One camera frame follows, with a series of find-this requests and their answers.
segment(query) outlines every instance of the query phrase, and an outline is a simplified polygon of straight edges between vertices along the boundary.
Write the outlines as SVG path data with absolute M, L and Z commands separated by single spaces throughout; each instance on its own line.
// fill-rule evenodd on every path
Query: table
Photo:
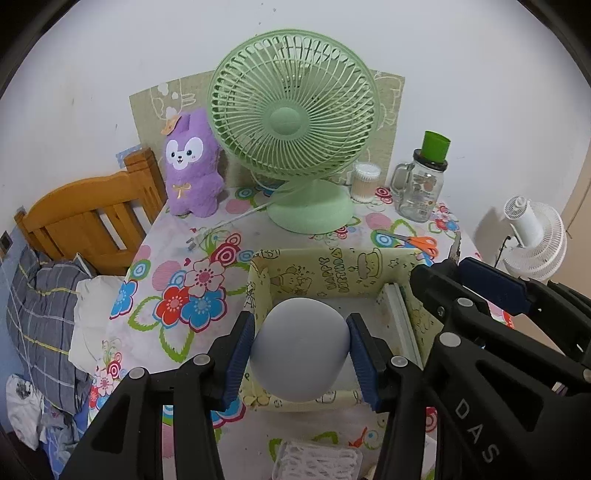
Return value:
M 167 207 L 163 209 L 129 269 L 119 303 L 113 307 L 103 342 L 104 358 L 90 394 L 89 420 L 131 368 L 143 366 L 152 373 L 177 368 L 186 359 L 206 352 L 215 338 L 229 333 L 247 300 L 246 275 L 254 251 L 323 244 L 411 247 L 378 232 L 387 230 L 435 239 L 437 255 L 422 254 L 427 264 L 432 264 L 447 258 L 460 230 L 458 218 L 443 202 L 435 205 L 426 223 L 401 218 L 390 191 L 382 187 L 371 203 L 357 203 L 351 221 L 331 233 L 288 232 L 272 223 L 262 210 L 209 231 L 195 249 L 187 249 L 188 238 L 263 205 L 271 193 L 259 188 L 231 189 L 223 194 L 217 212 L 207 219 L 175 217 Z M 465 234 L 461 255 L 480 257 Z M 204 272 L 207 279 L 200 277 Z M 188 296 L 187 289 L 195 296 Z M 496 307 L 493 314 L 503 316 Z M 426 431 L 434 432 L 436 412 L 431 408 L 427 413 Z M 374 414 L 366 404 L 345 410 L 276 413 L 247 410 L 236 401 L 226 412 L 212 412 L 212 418 L 226 478 L 267 480 L 285 439 L 359 447 L 365 472 L 377 461 L 387 415 Z M 165 478 L 174 478 L 173 416 L 169 408 L 164 410 L 163 422 Z

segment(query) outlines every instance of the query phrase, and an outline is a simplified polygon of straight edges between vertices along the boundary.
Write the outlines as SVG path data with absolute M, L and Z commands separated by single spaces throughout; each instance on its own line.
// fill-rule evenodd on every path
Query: orange scissor handle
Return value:
M 435 258 L 439 254 L 437 240 L 430 236 L 411 236 L 408 243 L 425 252 L 429 257 Z

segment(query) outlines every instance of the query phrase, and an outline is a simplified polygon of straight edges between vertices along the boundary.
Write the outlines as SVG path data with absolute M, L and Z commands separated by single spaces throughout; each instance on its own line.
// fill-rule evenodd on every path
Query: white clip fan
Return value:
M 562 218 L 550 205 L 519 195 L 507 200 L 504 213 L 519 242 L 504 255 L 507 271 L 514 277 L 548 280 L 566 254 Z

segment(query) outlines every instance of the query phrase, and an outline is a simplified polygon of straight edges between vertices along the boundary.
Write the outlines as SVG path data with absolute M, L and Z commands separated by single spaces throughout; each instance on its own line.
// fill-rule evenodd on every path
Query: purple plush toy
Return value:
M 173 215 L 208 217 L 217 210 L 223 178 L 217 172 L 220 145 L 204 109 L 184 113 L 166 137 L 166 193 Z

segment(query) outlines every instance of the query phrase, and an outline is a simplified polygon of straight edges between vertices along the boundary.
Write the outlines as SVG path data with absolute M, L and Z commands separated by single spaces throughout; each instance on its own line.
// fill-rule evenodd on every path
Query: scissors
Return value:
M 409 245 L 412 245 L 413 247 L 423 251 L 431 258 L 435 258 L 439 255 L 439 250 L 437 249 L 437 240 L 435 240 L 433 237 L 398 235 L 397 233 L 388 232 L 387 230 L 377 230 L 377 233 L 395 238 L 396 240 L 402 240 L 403 242 L 406 242 Z

